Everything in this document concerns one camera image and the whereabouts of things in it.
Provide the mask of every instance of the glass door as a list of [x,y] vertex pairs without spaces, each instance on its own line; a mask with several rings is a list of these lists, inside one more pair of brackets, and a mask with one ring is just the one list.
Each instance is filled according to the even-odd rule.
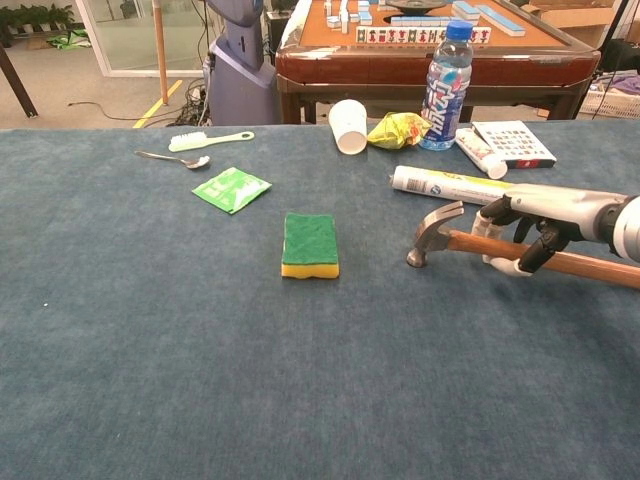
[[[104,75],[157,74],[151,0],[77,1]],[[202,0],[163,0],[161,5],[167,74],[202,75],[207,38],[211,42],[220,34],[222,19]]]

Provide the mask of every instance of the toothpaste tube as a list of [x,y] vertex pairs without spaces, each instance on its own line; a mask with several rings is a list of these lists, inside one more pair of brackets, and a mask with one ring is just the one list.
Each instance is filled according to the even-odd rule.
[[396,190],[478,205],[487,205],[502,198],[505,190],[512,185],[497,180],[403,165],[396,167],[390,183]]
[[507,164],[487,143],[475,134],[472,128],[459,128],[456,143],[476,167],[489,178],[499,179],[506,175]]

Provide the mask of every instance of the yellow plastic bag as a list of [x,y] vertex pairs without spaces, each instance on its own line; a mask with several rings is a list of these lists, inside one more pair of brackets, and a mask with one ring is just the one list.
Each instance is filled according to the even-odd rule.
[[431,123],[415,113],[387,113],[367,135],[372,145],[397,150],[416,145],[431,128]]

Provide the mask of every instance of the green packet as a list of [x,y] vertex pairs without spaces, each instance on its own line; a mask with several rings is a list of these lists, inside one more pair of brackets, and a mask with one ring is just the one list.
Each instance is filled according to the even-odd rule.
[[269,187],[270,183],[231,167],[192,191],[204,201],[233,215]]

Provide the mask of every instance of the yellow sponge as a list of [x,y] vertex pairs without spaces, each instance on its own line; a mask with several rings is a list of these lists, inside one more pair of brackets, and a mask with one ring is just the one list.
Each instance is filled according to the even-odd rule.
[[337,278],[339,275],[333,217],[287,213],[284,220],[282,276]]

